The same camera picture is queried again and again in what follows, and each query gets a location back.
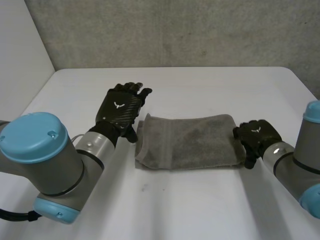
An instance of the black band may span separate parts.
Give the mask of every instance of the black band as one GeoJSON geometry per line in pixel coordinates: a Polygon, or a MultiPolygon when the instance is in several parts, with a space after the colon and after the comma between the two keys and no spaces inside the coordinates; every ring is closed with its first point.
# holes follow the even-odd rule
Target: black band
{"type": "Polygon", "coordinates": [[[276,169],[277,169],[277,166],[278,166],[278,164],[280,163],[280,161],[281,161],[282,159],[284,159],[285,157],[287,157],[287,156],[289,156],[289,155],[292,155],[292,154],[294,154],[293,151],[292,151],[292,152],[288,152],[288,153],[282,155],[282,156],[275,162],[275,164],[274,164],[274,166],[273,166],[273,174],[274,174],[275,176],[276,176],[276,169]]]}
{"type": "Polygon", "coordinates": [[[62,192],[59,192],[59,193],[54,193],[54,194],[46,194],[46,193],[43,193],[43,195],[46,195],[48,197],[59,197],[61,195],[64,195],[68,192],[70,192],[72,189],[74,189],[76,186],[78,186],[78,184],[81,182],[82,178],[84,177],[85,175],[85,165],[84,165],[84,162],[82,162],[82,173],[79,177],[79,179],[75,182],[75,184],[73,184],[71,187],[69,187],[67,190],[64,190],[62,192]]]}
{"type": "Polygon", "coordinates": [[[8,123],[9,123],[9,121],[2,121],[2,122],[0,122],[0,126],[4,125],[4,124],[8,124],[8,123]]]}
{"type": "Polygon", "coordinates": [[[87,152],[85,150],[81,150],[81,149],[77,149],[76,151],[77,151],[78,154],[85,155],[85,156],[91,158],[93,161],[95,161],[101,167],[102,171],[105,169],[105,165],[95,155],[93,155],[90,152],[87,152]]]}
{"type": "Polygon", "coordinates": [[[96,125],[90,128],[88,132],[102,134],[112,142],[114,148],[116,148],[118,138],[120,137],[120,132],[110,122],[107,121],[97,122],[96,125]]]}
{"type": "Polygon", "coordinates": [[[318,174],[320,175],[320,170],[318,169],[315,169],[313,167],[310,167],[310,166],[307,166],[307,165],[304,165],[303,163],[299,162],[297,159],[293,158],[293,163],[295,165],[297,165],[299,168],[302,168],[310,173],[313,173],[313,174],[318,174]]]}

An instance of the gray wall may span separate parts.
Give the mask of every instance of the gray wall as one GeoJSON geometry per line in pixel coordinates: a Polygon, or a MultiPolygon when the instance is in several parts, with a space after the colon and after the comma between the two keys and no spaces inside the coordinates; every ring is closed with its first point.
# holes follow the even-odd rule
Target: gray wall
{"type": "Polygon", "coordinates": [[[25,0],[56,70],[283,66],[320,98],[320,0],[25,0]]]}

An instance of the white wall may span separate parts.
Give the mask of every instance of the white wall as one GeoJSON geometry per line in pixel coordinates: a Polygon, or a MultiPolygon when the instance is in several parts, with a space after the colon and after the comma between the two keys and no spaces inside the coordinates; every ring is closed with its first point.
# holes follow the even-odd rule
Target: white wall
{"type": "Polygon", "coordinates": [[[55,72],[23,0],[0,0],[0,120],[18,117],[55,72]]]}

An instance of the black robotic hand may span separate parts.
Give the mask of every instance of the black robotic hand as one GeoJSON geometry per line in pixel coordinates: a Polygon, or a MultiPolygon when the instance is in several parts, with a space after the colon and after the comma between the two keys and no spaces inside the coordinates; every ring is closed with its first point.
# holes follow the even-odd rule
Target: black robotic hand
{"type": "Polygon", "coordinates": [[[258,158],[262,158],[272,144],[282,142],[275,128],[266,120],[252,120],[233,129],[233,136],[239,139],[246,151],[244,166],[252,169],[258,158]]]}
{"type": "Polygon", "coordinates": [[[128,82],[125,85],[117,84],[115,88],[110,89],[100,106],[95,122],[112,124],[120,137],[135,143],[138,138],[132,124],[145,104],[146,97],[152,92],[152,89],[144,88],[138,94],[142,86],[140,82],[128,82]]]}

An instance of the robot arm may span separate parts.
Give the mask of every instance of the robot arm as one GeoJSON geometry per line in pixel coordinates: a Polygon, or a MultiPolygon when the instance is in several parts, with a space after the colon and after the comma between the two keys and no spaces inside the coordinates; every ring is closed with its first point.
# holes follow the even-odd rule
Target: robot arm
{"type": "Polygon", "coordinates": [[[40,191],[33,209],[71,224],[83,209],[119,137],[134,143],[132,128],[152,92],[142,83],[118,84],[104,98],[93,126],[74,147],[60,120],[46,112],[0,126],[0,171],[28,178],[40,191]]]}
{"type": "Polygon", "coordinates": [[[295,148],[265,120],[242,123],[233,135],[246,150],[246,168],[261,157],[300,205],[320,219],[320,101],[308,104],[295,148]]]}

